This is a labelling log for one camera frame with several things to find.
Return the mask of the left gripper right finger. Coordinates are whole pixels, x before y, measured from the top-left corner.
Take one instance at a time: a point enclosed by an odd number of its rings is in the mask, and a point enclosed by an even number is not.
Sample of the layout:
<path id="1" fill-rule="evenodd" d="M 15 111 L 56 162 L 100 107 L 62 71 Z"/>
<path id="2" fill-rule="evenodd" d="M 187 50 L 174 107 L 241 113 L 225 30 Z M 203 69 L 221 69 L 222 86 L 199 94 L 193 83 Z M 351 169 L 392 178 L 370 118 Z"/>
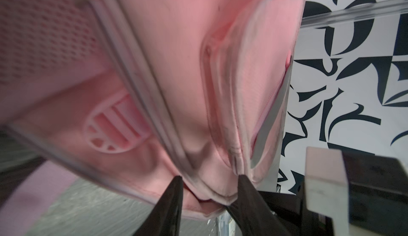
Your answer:
<path id="1" fill-rule="evenodd" d="M 246 175 L 238 177 L 238 198 L 226 210 L 244 236 L 289 236 Z"/>

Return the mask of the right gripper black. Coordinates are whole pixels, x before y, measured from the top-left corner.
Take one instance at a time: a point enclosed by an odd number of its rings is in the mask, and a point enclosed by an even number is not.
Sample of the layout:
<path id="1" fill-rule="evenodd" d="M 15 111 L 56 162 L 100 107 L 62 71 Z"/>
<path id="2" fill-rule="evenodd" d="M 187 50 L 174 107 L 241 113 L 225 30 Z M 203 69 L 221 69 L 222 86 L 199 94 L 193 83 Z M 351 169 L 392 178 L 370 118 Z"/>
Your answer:
<path id="1" fill-rule="evenodd" d="M 259 191 L 279 221 L 293 236 L 332 236 L 332 219 L 307 209 L 306 194 L 297 195 Z"/>

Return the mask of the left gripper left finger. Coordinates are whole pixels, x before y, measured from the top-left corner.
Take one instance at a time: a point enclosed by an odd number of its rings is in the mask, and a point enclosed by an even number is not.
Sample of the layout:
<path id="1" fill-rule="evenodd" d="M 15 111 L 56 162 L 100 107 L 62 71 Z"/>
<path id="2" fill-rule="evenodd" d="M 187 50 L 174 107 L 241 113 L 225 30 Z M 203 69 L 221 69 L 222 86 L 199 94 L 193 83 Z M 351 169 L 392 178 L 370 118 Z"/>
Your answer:
<path id="1" fill-rule="evenodd" d="M 182 204 L 183 180 L 175 176 L 133 236 L 178 236 Z"/>

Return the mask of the pink student backpack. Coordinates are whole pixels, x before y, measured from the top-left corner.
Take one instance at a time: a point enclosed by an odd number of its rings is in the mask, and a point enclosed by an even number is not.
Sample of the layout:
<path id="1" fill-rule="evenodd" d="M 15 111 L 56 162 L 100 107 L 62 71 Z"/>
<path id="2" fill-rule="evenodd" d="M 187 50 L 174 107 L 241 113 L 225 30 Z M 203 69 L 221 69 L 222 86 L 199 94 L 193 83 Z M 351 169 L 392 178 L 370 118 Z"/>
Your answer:
<path id="1" fill-rule="evenodd" d="M 209 220 L 281 144 L 306 0 L 1 0 L 1 126 L 47 161 L 1 199 L 22 236 L 77 177 Z"/>

